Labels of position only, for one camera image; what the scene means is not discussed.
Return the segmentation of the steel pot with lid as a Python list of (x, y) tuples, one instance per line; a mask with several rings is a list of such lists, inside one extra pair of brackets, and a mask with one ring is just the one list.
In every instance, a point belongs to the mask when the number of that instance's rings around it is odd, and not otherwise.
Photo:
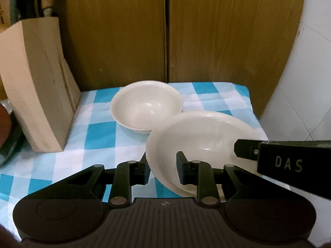
[(7, 109), (11, 117), (11, 132), (5, 141), (4, 145), (1, 147), (1, 168), (5, 167), (14, 157), (15, 152), (17, 152), (24, 140), (25, 136), (22, 128), (13, 112), (12, 106), (8, 99), (1, 100), (1, 104)]

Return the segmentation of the large cream bowl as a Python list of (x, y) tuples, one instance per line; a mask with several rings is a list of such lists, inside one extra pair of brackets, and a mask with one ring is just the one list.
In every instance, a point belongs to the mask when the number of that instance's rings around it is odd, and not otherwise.
[(234, 144), (238, 139), (259, 139), (251, 126), (227, 114), (189, 111), (163, 120), (146, 142), (146, 159), (158, 181), (182, 197), (196, 196), (196, 187), (182, 185), (178, 177), (176, 154), (182, 151), (188, 161), (199, 160), (213, 168), (225, 164), (239, 166), (253, 174), (257, 163), (238, 158)]

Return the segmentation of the blue white checkered tablecloth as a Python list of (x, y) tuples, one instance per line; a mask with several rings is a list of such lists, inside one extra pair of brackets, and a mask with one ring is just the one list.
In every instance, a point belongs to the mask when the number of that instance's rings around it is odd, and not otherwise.
[[(183, 97), (183, 110), (210, 110), (234, 116), (253, 128), (261, 139), (266, 133), (254, 115), (245, 86), (229, 82), (174, 83)], [(110, 113), (116, 88), (83, 92), (67, 144), (62, 152), (36, 153), (24, 142), (1, 169), (1, 224), (17, 234), (12, 213), (24, 196), (94, 164), (114, 168), (138, 160), (147, 135), (117, 124)]]

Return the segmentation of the yellow pomelo in net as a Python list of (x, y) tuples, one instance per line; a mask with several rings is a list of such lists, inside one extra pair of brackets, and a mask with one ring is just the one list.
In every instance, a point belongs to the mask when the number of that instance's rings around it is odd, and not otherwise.
[(10, 24), (10, 0), (0, 0), (1, 2), (1, 32), (11, 26)]

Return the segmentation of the red apple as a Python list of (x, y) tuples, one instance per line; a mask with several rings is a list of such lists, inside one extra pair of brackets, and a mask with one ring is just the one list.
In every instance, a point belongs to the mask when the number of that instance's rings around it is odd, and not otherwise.
[(11, 132), (11, 117), (7, 109), (0, 104), (0, 148), (4, 145)]

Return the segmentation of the wooden knife block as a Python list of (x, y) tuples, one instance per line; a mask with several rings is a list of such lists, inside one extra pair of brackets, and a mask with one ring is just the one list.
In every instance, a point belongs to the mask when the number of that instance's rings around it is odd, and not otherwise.
[(1, 33), (1, 79), (35, 152), (65, 149), (81, 92), (62, 50), (59, 20), (21, 20)]

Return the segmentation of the wooden cabinet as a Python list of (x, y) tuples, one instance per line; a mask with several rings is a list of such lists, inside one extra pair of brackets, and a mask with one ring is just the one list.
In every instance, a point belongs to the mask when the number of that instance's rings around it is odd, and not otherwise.
[(141, 80), (233, 82), (266, 108), (304, 0), (57, 0), (63, 52), (81, 91)]

